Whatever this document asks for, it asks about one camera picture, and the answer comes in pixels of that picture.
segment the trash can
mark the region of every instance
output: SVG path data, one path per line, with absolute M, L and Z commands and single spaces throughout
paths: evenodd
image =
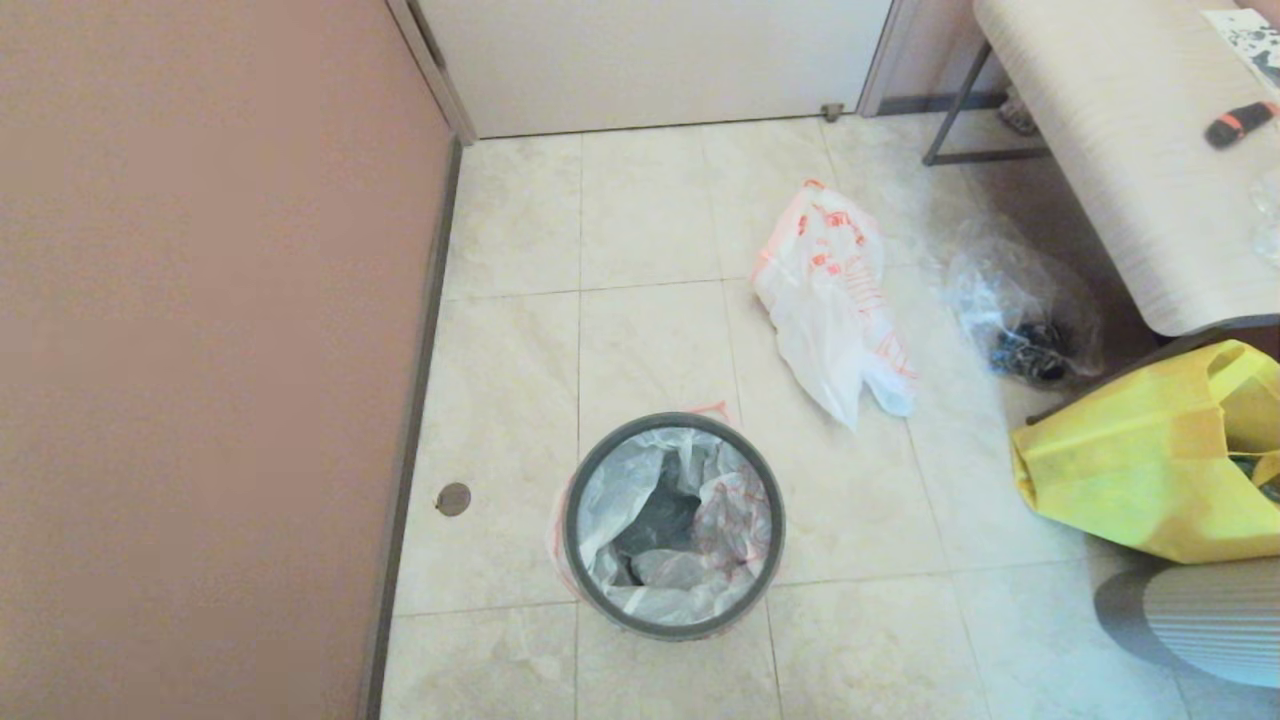
M 632 420 L 582 460 L 549 536 L 562 578 L 613 623 L 660 641 L 718 634 L 760 600 L 786 536 L 764 457 L 692 413 Z

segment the yellow bag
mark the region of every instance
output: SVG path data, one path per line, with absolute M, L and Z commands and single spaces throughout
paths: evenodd
M 1046 518 L 1178 562 L 1280 555 L 1280 505 L 1260 489 L 1280 477 L 1280 365 L 1248 345 L 1134 370 L 1012 439 L 1018 489 Z M 1229 452 L 1257 457 L 1252 478 Z

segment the clear plastic bag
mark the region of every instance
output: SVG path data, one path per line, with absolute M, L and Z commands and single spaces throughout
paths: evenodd
M 646 430 L 614 448 L 586 480 L 577 529 L 579 546 L 566 550 L 579 552 L 591 582 L 627 615 L 663 625 L 732 607 L 763 573 L 772 539 L 750 462 L 692 428 Z
M 968 220 L 959 236 L 943 296 L 993 370 L 1033 384 L 1102 372 L 1102 315 L 1075 273 L 1005 218 Z
M 1262 213 L 1253 234 L 1253 251 L 1272 266 L 1280 268 L 1280 168 L 1258 178 L 1251 196 Z

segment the beige tile floor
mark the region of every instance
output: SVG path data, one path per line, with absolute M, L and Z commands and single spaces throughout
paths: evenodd
M 772 120 L 468 149 L 392 626 L 383 717 L 1268 719 L 1275 692 L 1119 650 L 1092 588 L 1135 556 L 1032 514 L 1007 428 L 1052 395 L 997 380 L 932 292 L 972 217 L 1087 274 L 1110 350 L 1147 342 L 1052 160 L 927 169 L 937 115 Z M 959 142 L 992 143 L 989 117 Z M 796 386 L 744 279 L 805 178 L 890 234 L 884 290 L 918 411 L 851 433 Z M 635 416 L 726 401 L 786 500 L 782 570 L 726 635 L 623 633 L 544 533 L 577 459 Z M 474 502 L 433 509 L 447 483 Z

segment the white door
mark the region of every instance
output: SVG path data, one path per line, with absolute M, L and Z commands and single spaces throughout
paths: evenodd
M 891 0 L 417 0 L 480 137 L 852 110 Z

